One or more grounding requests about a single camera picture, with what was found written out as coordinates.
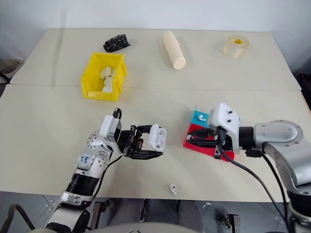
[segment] yellow plastic bin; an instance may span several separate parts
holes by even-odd
[[[116,69],[115,78],[112,81],[112,93],[102,92],[104,80],[99,75],[103,68]],[[82,93],[85,98],[97,100],[119,99],[122,92],[124,78],[127,75],[124,54],[111,54],[95,52],[81,77]]]

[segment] floor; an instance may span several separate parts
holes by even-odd
[[[8,208],[13,203],[21,205],[36,228],[44,227],[57,196],[35,195],[22,193],[0,192],[0,226],[6,219]],[[105,198],[96,198],[96,201],[105,201]],[[241,233],[268,233],[286,232],[284,222],[271,203],[258,202],[225,202],[225,201],[197,201],[207,233],[231,233],[225,229],[216,217],[224,214],[241,216]],[[92,214],[93,206],[88,208]],[[101,214],[99,227],[107,226],[112,217],[108,209]],[[9,229],[9,233],[26,233],[29,229],[16,213]]]

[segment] white wall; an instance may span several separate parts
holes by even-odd
[[[311,63],[310,12],[311,0],[0,0],[0,57],[26,59],[48,28],[272,31],[297,71]]]

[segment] black cable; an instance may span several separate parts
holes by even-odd
[[[249,168],[243,166],[242,164],[239,164],[238,162],[234,161],[233,159],[231,159],[224,151],[223,146],[221,144],[218,145],[218,149],[219,152],[222,154],[223,157],[225,157],[228,161],[230,161],[231,163],[233,163],[235,166],[238,166],[239,168],[242,168],[243,170],[247,171],[249,174],[251,174],[257,181],[259,181],[259,183],[262,185],[262,187],[264,188],[264,190],[266,191],[266,193],[268,194],[269,198],[271,199],[274,207],[276,208],[276,210],[279,212],[280,216],[282,217],[282,219],[284,220],[284,222],[286,223],[287,221],[285,220],[285,216],[282,214],[282,212],[280,211],[280,209],[278,208],[278,206],[276,205],[276,202],[274,201],[272,195],[270,194],[267,186],[264,184],[264,182],[254,173],[252,172],[252,170],[250,170]]]
[[[267,156],[264,153],[262,154],[262,157],[264,158],[264,160],[269,165],[271,171],[273,172],[274,177],[276,178],[278,186],[280,187],[280,190],[282,193],[282,198],[283,198],[283,205],[284,205],[284,217],[286,219],[285,223],[286,223],[286,225],[288,225],[288,211],[287,211],[287,203],[286,203],[284,188],[283,188],[282,183],[280,181],[280,178],[278,177],[278,175],[277,175],[272,163],[270,162],[270,160],[267,158]]]
[[[23,217],[23,219],[25,220],[25,222],[27,223],[27,225],[29,226],[30,230],[34,230],[35,226],[33,225],[33,223],[30,221],[28,215],[26,214],[26,212],[24,211],[24,209],[17,204],[13,204],[10,206],[9,211],[8,211],[8,217],[6,218],[6,220],[4,221],[4,224],[0,230],[0,233],[7,233],[9,230],[9,227],[12,223],[13,220],[13,216],[14,216],[14,212],[15,210],[18,210],[18,212],[20,213],[20,215]]]
[[[114,160],[114,161],[112,161],[111,163],[109,163],[108,166],[106,167],[106,169],[103,171],[101,180],[99,181],[99,185],[98,185],[98,188],[97,188],[97,190],[96,190],[96,192],[95,192],[95,194],[94,194],[93,200],[96,198],[96,196],[97,196],[97,194],[98,194],[98,192],[99,192],[99,189],[100,189],[101,186],[102,186],[102,182],[103,182],[103,179],[104,179],[104,174],[106,173],[107,169],[108,169],[111,165],[113,165],[115,162],[117,162],[119,159],[121,159],[121,158],[122,158],[122,155],[121,155],[119,158],[117,158],[116,160]]]

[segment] table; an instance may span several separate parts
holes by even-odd
[[[124,88],[120,100],[111,102],[84,99],[77,86],[8,85],[0,98],[0,189],[59,195],[89,134],[119,107],[123,129],[158,123],[167,129],[167,146],[159,158],[122,158],[110,167],[99,197],[270,201],[245,171],[182,146],[195,106],[209,112],[221,100],[239,113],[242,126],[287,119],[299,124],[311,141],[311,115],[295,91]],[[263,159],[240,153],[236,160],[258,174],[281,201]],[[177,197],[169,190],[171,183]]]
[[[105,52],[103,43],[121,33],[131,46],[125,54],[128,77],[124,87],[219,90],[292,90],[294,79],[271,33],[173,31],[186,59],[174,70],[162,43],[163,30],[50,29],[13,84],[80,86],[81,75],[93,52]],[[251,46],[238,60],[222,54],[226,39],[246,36]]]

